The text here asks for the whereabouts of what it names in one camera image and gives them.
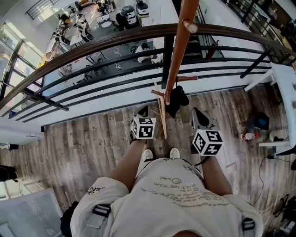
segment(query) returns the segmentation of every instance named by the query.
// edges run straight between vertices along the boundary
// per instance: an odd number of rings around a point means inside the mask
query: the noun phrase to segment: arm
[[[231,186],[222,172],[216,157],[210,157],[202,164],[202,168],[206,189],[219,196],[232,194]]]
[[[133,141],[122,160],[108,176],[111,179],[122,182],[128,190],[131,190],[146,140]]]

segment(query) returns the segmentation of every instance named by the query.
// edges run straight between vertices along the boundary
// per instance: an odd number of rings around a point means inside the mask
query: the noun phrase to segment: wooden pole
[[[188,27],[193,23],[198,4],[199,0],[182,0],[177,36],[173,50],[173,58],[166,85],[165,100],[167,105],[170,104],[171,91],[176,81],[179,68],[185,53],[186,45],[189,40],[190,29],[188,29]]]

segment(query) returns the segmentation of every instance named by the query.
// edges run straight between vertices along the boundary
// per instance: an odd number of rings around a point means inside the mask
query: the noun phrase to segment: white sneaker
[[[171,149],[170,158],[180,158],[180,152],[177,148]]]
[[[153,159],[153,153],[151,150],[149,149],[146,149],[143,151],[142,153],[142,159],[145,161],[145,160],[148,160],[148,159]]]

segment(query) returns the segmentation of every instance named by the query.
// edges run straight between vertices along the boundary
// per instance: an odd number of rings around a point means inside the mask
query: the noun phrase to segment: white t-shirt
[[[145,162],[129,193],[110,178],[98,178],[76,207],[73,237],[171,237],[191,231],[201,237],[240,237],[242,219],[254,220],[253,236],[263,233],[260,214],[238,195],[218,196],[205,189],[198,171],[181,159]],[[111,213],[93,213],[110,204]]]

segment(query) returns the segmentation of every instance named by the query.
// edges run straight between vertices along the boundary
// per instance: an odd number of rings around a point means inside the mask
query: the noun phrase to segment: wooden floor
[[[181,156],[197,162],[198,155],[190,154],[189,136],[192,135],[191,110],[198,107],[216,119],[223,132],[225,146],[217,157],[234,193],[243,195],[251,204],[258,198],[262,183],[259,166],[271,150],[260,148],[258,141],[266,140],[267,132],[261,132],[256,141],[242,141],[249,114],[262,111],[270,117],[270,130],[287,132],[283,104],[277,105],[276,89],[268,85],[257,86],[249,93],[233,89],[189,97],[190,104],[182,107],[175,119],[167,115],[168,139],[157,125],[157,138],[150,148],[158,157],[165,156],[172,147]],[[150,104],[158,112],[156,103]],[[15,166],[23,178],[42,180],[53,187],[62,210],[75,200],[80,200],[99,176],[108,175],[121,159],[129,144],[129,127],[134,107],[71,120],[46,128],[45,138],[20,146],[18,150],[0,151],[0,163]],[[293,161],[295,156],[282,156]],[[296,172],[290,163],[265,159],[261,167],[264,190],[255,207],[265,210],[282,196],[296,194]],[[265,227],[278,226],[281,217],[275,219],[274,207],[263,212]]]

